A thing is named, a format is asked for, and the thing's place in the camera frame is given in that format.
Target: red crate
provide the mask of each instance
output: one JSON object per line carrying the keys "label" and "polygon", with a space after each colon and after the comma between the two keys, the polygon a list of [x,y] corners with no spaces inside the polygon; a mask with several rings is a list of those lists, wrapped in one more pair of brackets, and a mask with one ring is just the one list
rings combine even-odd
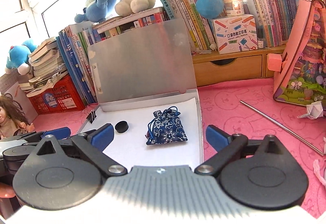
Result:
{"label": "red crate", "polygon": [[85,105],[69,75],[57,82],[53,88],[29,97],[29,100],[39,115],[85,109]]}

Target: silver stick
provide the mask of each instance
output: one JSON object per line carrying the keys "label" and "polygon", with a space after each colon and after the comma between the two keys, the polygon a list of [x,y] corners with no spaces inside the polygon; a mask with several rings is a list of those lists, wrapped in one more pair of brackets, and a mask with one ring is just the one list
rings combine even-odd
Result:
{"label": "silver stick", "polygon": [[319,155],[324,156],[324,153],[319,150],[318,148],[316,148],[315,146],[313,146],[311,143],[307,142],[304,138],[300,137],[297,133],[294,133],[292,130],[288,129],[287,127],[285,127],[284,125],[282,125],[281,123],[277,122],[276,120],[272,119],[271,117],[269,117],[268,115],[264,114],[263,112],[259,111],[258,109],[255,109],[254,107],[252,107],[250,104],[247,104],[245,102],[243,102],[242,100],[240,100],[240,103],[244,104],[245,106],[249,107],[250,109],[254,110],[255,112],[257,112],[258,114],[261,114],[263,117],[267,118],[269,121],[273,122],[274,124],[278,125],[279,127],[283,128],[285,131],[287,131],[288,133],[292,134],[293,136],[295,136],[298,140],[302,141],[304,144],[306,144],[308,147],[312,148],[315,152],[317,152]]}

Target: drawer handle cutout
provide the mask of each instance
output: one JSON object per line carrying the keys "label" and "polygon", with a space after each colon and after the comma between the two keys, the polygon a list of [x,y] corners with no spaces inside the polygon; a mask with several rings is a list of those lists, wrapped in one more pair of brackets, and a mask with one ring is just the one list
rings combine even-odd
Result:
{"label": "drawer handle cutout", "polygon": [[234,60],[235,60],[235,58],[231,58],[231,59],[219,59],[219,60],[213,60],[213,61],[211,61],[211,63],[213,63],[214,65],[217,65],[217,66],[223,66],[223,65],[230,64]]}

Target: blue drawstring cord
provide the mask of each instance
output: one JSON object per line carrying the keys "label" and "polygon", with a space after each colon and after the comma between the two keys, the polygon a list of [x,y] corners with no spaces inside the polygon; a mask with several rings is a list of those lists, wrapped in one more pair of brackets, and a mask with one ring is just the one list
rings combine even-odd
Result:
{"label": "blue drawstring cord", "polygon": [[[167,114],[167,113],[166,113],[167,110],[170,110],[170,111],[172,111],[173,113],[176,113],[177,116],[180,115],[180,112],[178,112],[178,108],[177,108],[176,106],[171,106],[170,108],[164,110],[162,114],[163,114],[163,115],[164,115],[164,114]],[[148,132],[149,132],[149,134],[150,134],[150,136],[151,136],[151,137],[150,137],[151,139],[154,139],[154,136],[153,136],[153,134],[152,134],[151,125],[153,124],[153,122],[155,122],[155,121],[157,120],[157,118],[158,118],[158,117],[154,117],[153,120],[152,120],[151,122],[149,122],[149,123],[148,123],[148,126],[147,126],[147,127],[148,127]]]}

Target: nail polish bottle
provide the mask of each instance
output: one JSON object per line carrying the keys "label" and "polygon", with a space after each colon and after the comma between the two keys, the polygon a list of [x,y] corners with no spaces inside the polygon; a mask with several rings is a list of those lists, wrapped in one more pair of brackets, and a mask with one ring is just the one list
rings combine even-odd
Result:
{"label": "nail polish bottle", "polygon": [[264,34],[263,34],[263,29],[262,28],[257,28],[257,48],[258,49],[263,49],[265,48],[265,39],[264,39]]}

